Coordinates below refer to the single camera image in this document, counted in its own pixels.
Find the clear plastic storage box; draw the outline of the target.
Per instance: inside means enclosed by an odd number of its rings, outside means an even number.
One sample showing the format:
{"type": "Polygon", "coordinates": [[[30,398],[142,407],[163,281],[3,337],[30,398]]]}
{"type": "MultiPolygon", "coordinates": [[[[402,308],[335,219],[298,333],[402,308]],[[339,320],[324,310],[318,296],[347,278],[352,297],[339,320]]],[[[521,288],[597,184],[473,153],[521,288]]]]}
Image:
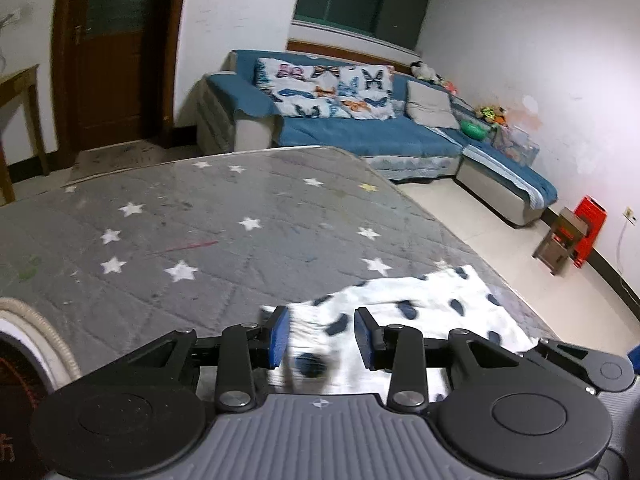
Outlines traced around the clear plastic storage box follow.
{"type": "Polygon", "coordinates": [[[520,127],[498,125],[491,145],[523,167],[532,166],[539,153],[538,144],[520,127]]]}

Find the blue corner sofa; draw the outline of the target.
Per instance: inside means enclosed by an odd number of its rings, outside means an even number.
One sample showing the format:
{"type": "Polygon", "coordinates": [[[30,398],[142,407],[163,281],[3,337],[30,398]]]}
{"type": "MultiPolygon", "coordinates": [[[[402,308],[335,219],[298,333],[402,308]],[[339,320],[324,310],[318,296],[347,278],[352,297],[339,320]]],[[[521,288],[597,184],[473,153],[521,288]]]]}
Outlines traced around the blue corner sofa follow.
{"type": "Polygon", "coordinates": [[[362,64],[303,53],[233,50],[224,72],[205,75],[196,98],[198,145],[206,153],[334,146],[352,153],[386,179],[453,178],[514,224],[527,226],[558,199],[558,191],[532,167],[520,166],[496,150],[497,124],[472,111],[468,103],[438,84],[398,73],[390,64],[362,64]],[[256,86],[258,58],[277,58],[296,65],[387,65],[394,70],[393,107],[387,120],[296,118],[280,114],[273,100],[256,86]],[[406,113],[408,81],[449,94],[458,122],[475,122],[489,133],[484,141],[459,129],[428,128],[406,113]]]}

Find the grey star pattern mat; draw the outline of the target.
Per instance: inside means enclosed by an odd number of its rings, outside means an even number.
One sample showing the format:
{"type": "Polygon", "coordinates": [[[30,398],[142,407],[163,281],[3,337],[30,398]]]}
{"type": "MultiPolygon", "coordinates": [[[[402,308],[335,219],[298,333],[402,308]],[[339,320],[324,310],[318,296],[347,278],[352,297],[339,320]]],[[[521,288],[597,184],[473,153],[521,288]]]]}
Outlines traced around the grey star pattern mat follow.
{"type": "Polygon", "coordinates": [[[218,335],[364,281],[462,266],[534,343],[551,335],[471,247],[337,148],[168,162],[1,209],[1,299],[43,315],[81,376],[171,330],[218,335]]]}

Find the butterfly print pillow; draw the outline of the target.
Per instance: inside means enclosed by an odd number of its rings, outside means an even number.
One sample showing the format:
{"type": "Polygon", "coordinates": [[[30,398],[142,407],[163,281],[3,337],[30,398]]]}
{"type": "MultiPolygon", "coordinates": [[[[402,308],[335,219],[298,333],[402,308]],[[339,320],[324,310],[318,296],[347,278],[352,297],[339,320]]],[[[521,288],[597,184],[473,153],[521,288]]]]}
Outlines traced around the butterfly print pillow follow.
{"type": "Polygon", "coordinates": [[[296,118],[393,119],[393,76],[387,65],[296,65],[258,58],[255,66],[257,88],[281,115],[296,118]]]}

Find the grey door mat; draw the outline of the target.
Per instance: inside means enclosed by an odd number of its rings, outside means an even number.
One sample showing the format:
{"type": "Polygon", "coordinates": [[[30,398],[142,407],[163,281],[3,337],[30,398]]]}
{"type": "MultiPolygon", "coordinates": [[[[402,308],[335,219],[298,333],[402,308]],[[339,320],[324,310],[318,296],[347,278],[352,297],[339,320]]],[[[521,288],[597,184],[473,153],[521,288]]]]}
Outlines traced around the grey door mat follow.
{"type": "Polygon", "coordinates": [[[162,148],[145,140],[107,145],[80,152],[70,172],[68,183],[202,155],[203,152],[197,145],[162,148]]]}

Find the red plastic stool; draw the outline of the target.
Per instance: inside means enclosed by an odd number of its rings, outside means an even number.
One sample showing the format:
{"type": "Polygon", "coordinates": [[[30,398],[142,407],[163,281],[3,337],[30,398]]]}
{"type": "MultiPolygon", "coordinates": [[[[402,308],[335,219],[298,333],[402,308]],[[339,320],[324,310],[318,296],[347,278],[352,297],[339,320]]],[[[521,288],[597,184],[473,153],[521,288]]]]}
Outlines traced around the red plastic stool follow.
{"type": "Polygon", "coordinates": [[[587,234],[578,243],[573,256],[574,265],[581,268],[593,250],[608,213],[594,198],[586,195],[574,210],[574,214],[587,225],[587,234]]]}

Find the round recessed table heater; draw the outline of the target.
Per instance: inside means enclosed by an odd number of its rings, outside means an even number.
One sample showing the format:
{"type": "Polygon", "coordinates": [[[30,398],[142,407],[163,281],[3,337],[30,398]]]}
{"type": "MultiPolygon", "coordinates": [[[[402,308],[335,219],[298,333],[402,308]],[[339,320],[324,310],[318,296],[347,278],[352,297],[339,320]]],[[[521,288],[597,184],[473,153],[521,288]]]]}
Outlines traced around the round recessed table heater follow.
{"type": "Polygon", "coordinates": [[[41,479],[49,468],[29,435],[39,404],[78,379],[72,350],[47,319],[23,301],[1,299],[1,477],[41,479]]]}

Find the grey square cushion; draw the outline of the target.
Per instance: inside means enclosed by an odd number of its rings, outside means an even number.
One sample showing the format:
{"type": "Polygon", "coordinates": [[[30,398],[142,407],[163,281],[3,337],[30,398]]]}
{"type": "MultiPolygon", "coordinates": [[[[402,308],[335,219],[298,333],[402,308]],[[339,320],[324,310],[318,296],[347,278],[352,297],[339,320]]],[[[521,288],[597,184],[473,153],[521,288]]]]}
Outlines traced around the grey square cushion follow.
{"type": "Polygon", "coordinates": [[[408,81],[406,113],[424,127],[460,128],[452,114],[449,94],[413,80],[408,81]]]}

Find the small wooden stool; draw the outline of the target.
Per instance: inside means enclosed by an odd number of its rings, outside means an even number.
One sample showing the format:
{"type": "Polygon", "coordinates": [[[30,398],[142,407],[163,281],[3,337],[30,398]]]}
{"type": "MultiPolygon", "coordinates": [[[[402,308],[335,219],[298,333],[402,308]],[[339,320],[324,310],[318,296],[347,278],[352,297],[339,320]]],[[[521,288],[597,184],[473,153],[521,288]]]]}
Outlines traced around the small wooden stool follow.
{"type": "Polygon", "coordinates": [[[558,275],[574,254],[580,240],[587,234],[587,225],[570,209],[563,207],[547,234],[533,252],[552,275],[558,275]]]}

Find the green toy ball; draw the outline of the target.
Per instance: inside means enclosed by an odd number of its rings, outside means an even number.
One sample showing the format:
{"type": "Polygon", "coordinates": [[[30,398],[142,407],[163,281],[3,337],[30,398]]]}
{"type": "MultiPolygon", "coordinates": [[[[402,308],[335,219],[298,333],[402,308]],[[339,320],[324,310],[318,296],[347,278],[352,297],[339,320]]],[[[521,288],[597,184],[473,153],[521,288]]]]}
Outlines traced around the green toy ball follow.
{"type": "Polygon", "coordinates": [[[469,122],[468,120],[462,120],[459,122],[460,130],[469,138],[484,141],[489,133],[489,129],[476,124],[475,122],[469,122]]]}

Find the black white plush toy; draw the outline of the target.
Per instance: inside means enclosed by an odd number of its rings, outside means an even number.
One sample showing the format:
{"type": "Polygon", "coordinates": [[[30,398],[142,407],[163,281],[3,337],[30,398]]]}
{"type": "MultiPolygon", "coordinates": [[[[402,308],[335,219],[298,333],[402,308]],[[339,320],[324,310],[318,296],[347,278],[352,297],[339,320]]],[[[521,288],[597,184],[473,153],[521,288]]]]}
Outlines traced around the black white plush toy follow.
{"type": "Polygon", "coordinates": [[[442,82],[442,77],[436,73],[434,68],[431,68],[423,61],[416,61],[410,65],[411,75],[419,80],[424,80],[429,82],[430,84],[438,84],[442,86],[444,83],[442,82]]]}

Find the white polka dot garment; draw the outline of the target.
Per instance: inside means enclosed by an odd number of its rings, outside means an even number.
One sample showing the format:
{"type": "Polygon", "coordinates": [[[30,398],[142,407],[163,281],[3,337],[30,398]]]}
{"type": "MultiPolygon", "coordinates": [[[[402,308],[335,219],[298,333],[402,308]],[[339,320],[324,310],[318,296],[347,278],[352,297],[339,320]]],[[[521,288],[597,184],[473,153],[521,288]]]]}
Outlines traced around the white polka dot garment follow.
{"type": "Polygon", "coordinates": [[[408,325],[427,338],[445,339],[465,328],[512,352],[533,347],[472,266],[418,278],[375,278],[339,292],[290,304],[290,338],[281,365],[268,373],[278,393],[377,393],[386,398],[390,371],[362,364],[355,311],[367,308],[378,325],[408,325]]]}

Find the dark wooden door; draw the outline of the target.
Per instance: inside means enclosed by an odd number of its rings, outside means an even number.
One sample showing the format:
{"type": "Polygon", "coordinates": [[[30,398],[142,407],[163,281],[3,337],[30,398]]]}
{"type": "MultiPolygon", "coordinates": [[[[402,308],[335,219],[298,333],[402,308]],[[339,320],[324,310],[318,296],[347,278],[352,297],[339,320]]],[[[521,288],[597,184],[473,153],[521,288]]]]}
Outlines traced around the dark wooden door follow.
{"type": "Polygon", "coordinates": [[[58,161],[147,140],[171,146],[183,0],[55,0],[52,106],[58,161]]]}

